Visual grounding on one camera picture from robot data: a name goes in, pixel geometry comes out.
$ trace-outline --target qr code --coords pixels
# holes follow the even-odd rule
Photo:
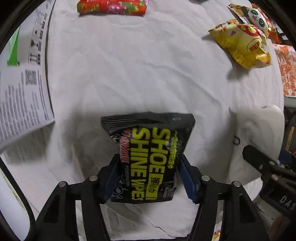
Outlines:
[[[26,69],[25,75],[26,75],[26,85],[37,85],[36,70]]]

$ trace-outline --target snack package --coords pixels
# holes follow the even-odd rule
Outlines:
[[[240,23],[253,24],[259,28],[267,38],[273,40],[277,44],[281,43],[275,27],[272,25],[266,14],[256,4],[252,4],[252,8],[229,4],[228,8]]]
[[[77,12],[80,14],[100,12],[144,16],[147,6],[148,0],[80,0],[77,4]]]
[[[121,179],[111,201],[163,202],[173,198],[177,162],[195,124],[192,114],[152,112],[101,118],[119,144]]]
[[[209,30],[215,41],[246,69],[271,65],[266,36],[255,25],[229,20]]]

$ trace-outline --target orange patterned packaging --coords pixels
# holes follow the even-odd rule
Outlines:
[[[266,14],[256,4],[252,4],[252,7],[229,4],[228,8],[240,23],[253,24],[264,32],[266,37],[277,44],[281,43],[275,27],[272,25]]]
[[[92,12],[144,16],[149,0],[80,0],[77,11],[80,14]]]
[[[255,25],[229,20],[209,30],[209,33],[244,68],[271,65],[266,36]]]
[[[296,52],[292,46],[274,44],[279,62],[284,95],[296,97]]]

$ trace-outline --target black packet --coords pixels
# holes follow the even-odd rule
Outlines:
[[[119,144],[123,172],[111,201],[124,203],[172,200],[177,162],[195,119],[192,114],[134,113],[101,118],[101,125]]]

